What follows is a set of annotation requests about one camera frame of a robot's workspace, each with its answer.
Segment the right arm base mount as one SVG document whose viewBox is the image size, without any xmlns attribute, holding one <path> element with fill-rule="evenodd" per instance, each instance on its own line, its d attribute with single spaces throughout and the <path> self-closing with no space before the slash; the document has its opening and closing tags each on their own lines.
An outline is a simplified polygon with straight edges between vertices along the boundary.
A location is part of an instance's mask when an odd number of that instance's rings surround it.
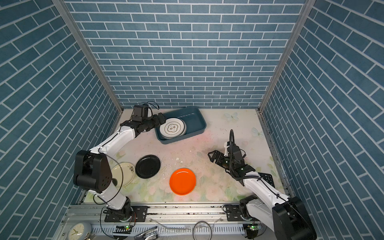
<svg viewBox="0 0 384 240">
<path fill-rule="evenodd" d="M 250 221 L 252 218 L 246 218 L 242 215 L 239 205 L 225 204 L 222 210 L 226 214 L 228 222 Z"/>
</svg>

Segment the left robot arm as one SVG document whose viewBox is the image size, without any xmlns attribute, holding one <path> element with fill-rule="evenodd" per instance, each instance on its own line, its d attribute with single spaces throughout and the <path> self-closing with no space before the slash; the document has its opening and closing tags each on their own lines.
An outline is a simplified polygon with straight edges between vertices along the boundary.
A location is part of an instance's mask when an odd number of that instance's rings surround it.
<svg viewBox="0 0 384 240">
<path fill-rule="evenodd" d="M 98 196 L 112 213 L 128 218 L 131 201 L 113 184 L 109 160 L 143 132 L 149 132 L 165 124 L 162 113 L 154 114 L 150 103 L 135 105 L 129 120 L 120 124 L 118 131 L 90 150 L 76 154 L 74 184 Z"/>
</svg>

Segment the white plate quatrefoil pattern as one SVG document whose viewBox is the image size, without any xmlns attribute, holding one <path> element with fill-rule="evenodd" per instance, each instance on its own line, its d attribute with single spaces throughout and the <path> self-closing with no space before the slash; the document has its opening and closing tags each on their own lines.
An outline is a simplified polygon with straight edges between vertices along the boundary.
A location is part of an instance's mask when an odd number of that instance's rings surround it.
<svg viewBox="0 0 384 240">
<path fill-rule="evenodd" d="M 173 139 L 184 135 L 187 131 L 186 123 L 178 118 L 169 118 L 160 126 L 160 134 L 165 139 Z"/>
</svg>

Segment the cream plate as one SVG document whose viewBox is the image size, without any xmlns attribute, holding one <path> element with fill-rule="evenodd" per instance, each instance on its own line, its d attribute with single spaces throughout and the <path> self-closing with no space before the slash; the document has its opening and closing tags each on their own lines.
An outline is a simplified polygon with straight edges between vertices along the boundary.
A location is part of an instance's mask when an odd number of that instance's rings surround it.
<svg viewBox="0 0 384 240">
<path fill-rule="evenodd" d="M 135 166 L 132 163 L 120 163 L 112 168 L 112 182 L 118 189 L 125 187 L 134 179 L 135 174 Z"/>
</svg>

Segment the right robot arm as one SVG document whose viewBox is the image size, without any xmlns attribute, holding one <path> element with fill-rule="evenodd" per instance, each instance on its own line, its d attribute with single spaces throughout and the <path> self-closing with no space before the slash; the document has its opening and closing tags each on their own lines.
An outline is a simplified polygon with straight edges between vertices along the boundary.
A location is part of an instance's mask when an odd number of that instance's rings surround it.
<svg viewBox="0 0 384 240">
<path fill-rule="evenodd" d="M 262 222 L 278 240 L 316 240 L 317 233 L 304 203 L 298 197 L 281 193 L 250 165 L 242 150 L 227 143 L 226 150 L 208 153 L 210 161 L 222 168 L 242 186 L 253 192 L 240 201 L 241 216 Z"/>
</svg>

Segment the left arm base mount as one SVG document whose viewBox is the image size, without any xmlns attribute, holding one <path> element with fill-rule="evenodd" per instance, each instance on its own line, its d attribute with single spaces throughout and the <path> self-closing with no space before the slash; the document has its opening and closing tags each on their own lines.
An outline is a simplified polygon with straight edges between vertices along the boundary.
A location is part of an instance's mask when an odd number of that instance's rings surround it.
<svg viewBox="0 0 384 240">
<path fill-rule="evenodd" d="M 109 208 L 103 210 L 106 223 L 145 222 L 147 212 L 148 206 L 125 206 L 121 210 Z"/>
</svg>

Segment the orange plate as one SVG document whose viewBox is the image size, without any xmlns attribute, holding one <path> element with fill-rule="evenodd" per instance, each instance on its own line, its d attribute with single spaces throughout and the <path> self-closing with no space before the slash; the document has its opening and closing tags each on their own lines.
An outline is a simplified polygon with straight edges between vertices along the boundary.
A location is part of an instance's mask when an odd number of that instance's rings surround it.
<svg viewBox="0 0 384 240">
<path fill-rule="evenodd" d="M 181 168 L 171 175 L 170 188 L 173 193 L 184 196 L 194 190 L 196 182 L 196 176 L 192 170 Z"/>
</svg>

